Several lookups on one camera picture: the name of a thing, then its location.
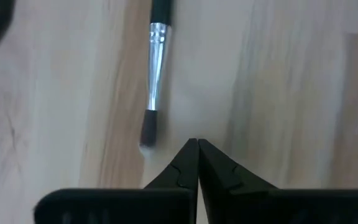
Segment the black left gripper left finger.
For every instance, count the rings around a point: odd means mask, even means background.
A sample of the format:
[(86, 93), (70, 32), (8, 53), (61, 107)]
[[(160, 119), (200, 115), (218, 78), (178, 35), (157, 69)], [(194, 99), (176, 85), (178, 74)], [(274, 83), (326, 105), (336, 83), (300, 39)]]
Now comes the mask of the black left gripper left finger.
[(157, 175), (145, 189), (198, 188), (199, 145), (197, 139), (189, 139), (172, 161)]

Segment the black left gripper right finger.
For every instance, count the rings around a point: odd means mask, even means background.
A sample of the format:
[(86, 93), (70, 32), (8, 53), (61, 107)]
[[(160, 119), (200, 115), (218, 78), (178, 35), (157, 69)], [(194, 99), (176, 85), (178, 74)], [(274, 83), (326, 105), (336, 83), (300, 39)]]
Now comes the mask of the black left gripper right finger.
[(236, 200), (276, 200), (277, 188), (205, 139), (200, 145), (200, 177), (214, 195)]

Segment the black brush long silver ferrule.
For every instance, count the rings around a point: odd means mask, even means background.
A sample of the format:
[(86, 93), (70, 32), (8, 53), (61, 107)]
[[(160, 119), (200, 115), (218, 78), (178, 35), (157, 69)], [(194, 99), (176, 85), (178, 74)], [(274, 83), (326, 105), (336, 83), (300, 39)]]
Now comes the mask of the black brush long silver ferrule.
[(152, 0), (149, 25), (148, 97), (139, 144), (152, 147), (157, 140), (158, 108), (162, 77), (169, 48), (175, 0)]

